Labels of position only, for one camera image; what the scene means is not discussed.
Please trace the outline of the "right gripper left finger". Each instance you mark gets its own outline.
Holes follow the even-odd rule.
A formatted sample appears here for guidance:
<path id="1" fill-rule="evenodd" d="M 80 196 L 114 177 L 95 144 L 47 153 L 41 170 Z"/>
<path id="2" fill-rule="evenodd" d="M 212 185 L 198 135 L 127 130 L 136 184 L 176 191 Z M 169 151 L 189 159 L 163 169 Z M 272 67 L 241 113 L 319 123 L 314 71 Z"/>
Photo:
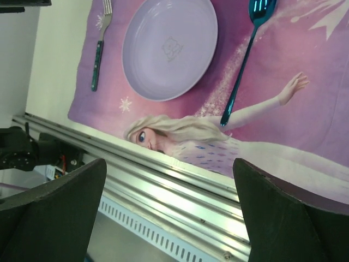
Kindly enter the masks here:
<path id="1" fill-rule="evenodd" d="M 106 173 L 96 159 L 1 199 L 1 261 L 84 261 Z"/>

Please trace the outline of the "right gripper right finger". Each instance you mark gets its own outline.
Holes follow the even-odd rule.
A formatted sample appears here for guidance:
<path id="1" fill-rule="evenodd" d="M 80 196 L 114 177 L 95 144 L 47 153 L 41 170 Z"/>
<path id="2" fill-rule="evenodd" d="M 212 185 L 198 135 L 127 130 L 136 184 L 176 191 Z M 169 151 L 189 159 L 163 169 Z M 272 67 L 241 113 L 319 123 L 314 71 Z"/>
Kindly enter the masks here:
<path id="1" fill-rule="evenodd" d="M 238 158 L 233 175 L 249 261 L 348 261 L 348 204 L 277 178 Z"/>

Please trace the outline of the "purple printed cloth placemat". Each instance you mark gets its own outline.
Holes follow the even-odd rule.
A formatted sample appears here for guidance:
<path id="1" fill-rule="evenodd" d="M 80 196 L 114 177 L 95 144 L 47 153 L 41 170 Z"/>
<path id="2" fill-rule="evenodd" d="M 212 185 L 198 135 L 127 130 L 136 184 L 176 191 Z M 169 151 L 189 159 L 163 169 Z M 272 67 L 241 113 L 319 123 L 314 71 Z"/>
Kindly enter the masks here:
<path id="1" fill-rule="evenodd" d="M 348 203 L 348 1 L 281 1 L 258 32 L 226 126 L 220 125 L 253 26 L 247 1 L 211 1 L 213 59 L 178 98 L 138 95 L 122 65 L 144 1 L 113 1 L 98 88 L 91 91 L 103 3 L 93 1 L 68 118 L 179 162 L 233 177 L 233 162 Z"/>

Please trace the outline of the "lilac plastic plate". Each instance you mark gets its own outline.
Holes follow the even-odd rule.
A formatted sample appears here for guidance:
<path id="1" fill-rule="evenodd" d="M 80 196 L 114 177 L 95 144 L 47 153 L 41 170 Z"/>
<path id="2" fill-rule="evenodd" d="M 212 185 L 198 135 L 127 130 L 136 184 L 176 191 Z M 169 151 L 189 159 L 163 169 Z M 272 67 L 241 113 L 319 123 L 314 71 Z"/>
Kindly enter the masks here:
<path id="1" fill-rule="evenodd" d="M 178 98 L 203 77 L 217 42 L 218 21 L 211 1 L 144 1 L 125 34 L 125 77 L 145 99 Z"/>

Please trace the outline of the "blue spoon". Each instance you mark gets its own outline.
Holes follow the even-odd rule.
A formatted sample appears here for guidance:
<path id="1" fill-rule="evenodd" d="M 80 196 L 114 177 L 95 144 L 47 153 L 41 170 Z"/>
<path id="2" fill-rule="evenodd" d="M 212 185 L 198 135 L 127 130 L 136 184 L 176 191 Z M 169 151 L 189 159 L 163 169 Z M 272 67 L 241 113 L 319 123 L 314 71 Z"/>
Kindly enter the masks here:
<path id="1" fill-rule="evenodd" d="M 256 37 L 256 33 L 258 29 L 265 24 L 274 14 L 276 5 L 277 5 L 277 0 L 255 0 L 255 1 L 249 1 L 248 5 L 248 13 L 249 13 L 249 18 L 254 26 L 254 29 L 252 31 L 248 47 L 246 48 L 246 52 L 242 61 L 242 65 L 240 67 L 238 76 L 236 78 L 236 82 L 234 84 L 233 90 L 230 94 L 230 97 L 228 99 L 228 102 L 226 104 L 225 110 L 222 114 L 221 120 L 220 120 L 220 125 L 222 127 L 226 126 L 229 119 L 230 115 L 232 113 L 232 108 L 234 106 L 238 88 L 240 85 L 240 82 L 242 80 L 242 76 L 244 73 L 244 69 L 247 63 L 247 60 L 250 55 L 250 50 L 251 47 L 254 43 L 254 39 Z"/>

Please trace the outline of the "fork with teal handle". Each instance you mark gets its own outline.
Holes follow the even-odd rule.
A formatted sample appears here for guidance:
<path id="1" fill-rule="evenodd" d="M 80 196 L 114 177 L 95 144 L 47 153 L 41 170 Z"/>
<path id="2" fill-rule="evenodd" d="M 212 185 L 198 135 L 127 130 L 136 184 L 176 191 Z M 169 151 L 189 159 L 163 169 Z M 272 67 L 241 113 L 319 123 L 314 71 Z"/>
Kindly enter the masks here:
<path id="1" fill-rule="evenodd" d="M 112 20 L 112 1 L 104 0 L 103 7 L 104 7 L 103 22 L 100 29 L 100 37 L 97 42 L 97 48 L 95 53 L 94 66 L 93 66 L 93 74 L 92 74 L 92 82 L 91 82 L 92 92 L 96 92 L 98 88 L 100 65 L 101 65 L 101 59 L 102 59 L 103 48 L 104 48 L 104 34 Z"/>

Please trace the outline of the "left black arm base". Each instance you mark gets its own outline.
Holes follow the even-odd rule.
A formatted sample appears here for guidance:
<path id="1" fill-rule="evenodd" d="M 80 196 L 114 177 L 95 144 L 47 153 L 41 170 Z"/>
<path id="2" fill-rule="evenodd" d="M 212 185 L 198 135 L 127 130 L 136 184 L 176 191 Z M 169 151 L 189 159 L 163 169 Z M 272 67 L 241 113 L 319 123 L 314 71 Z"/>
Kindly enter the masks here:
<path id="1" fill-rule="evenodd" d="M 71 172 L 84 165 L 84 150 L 48 133 L 38 139 L 29 134 L 29 125 L 1 129 L 1 169 L 32 171 L 36 166 L 52 165 Z"/>

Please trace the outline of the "aluminium mounting rail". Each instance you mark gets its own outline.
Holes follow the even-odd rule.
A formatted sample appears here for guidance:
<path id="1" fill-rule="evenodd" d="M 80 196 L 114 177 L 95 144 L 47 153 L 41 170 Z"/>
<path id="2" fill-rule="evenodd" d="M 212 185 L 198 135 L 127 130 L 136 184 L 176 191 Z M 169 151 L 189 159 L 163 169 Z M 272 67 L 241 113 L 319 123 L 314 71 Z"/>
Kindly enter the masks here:
<path id="1" fill-rule="evenodd" d="M 247 261 L 248 233 L 234 182 L 224 176 L 149 152 L 101 132 L 92 134 L 30 116 L 32 137 L 48 133 L 84 150 L 83 161 L 106 160 L 103 195 L 217 261 Z"/>

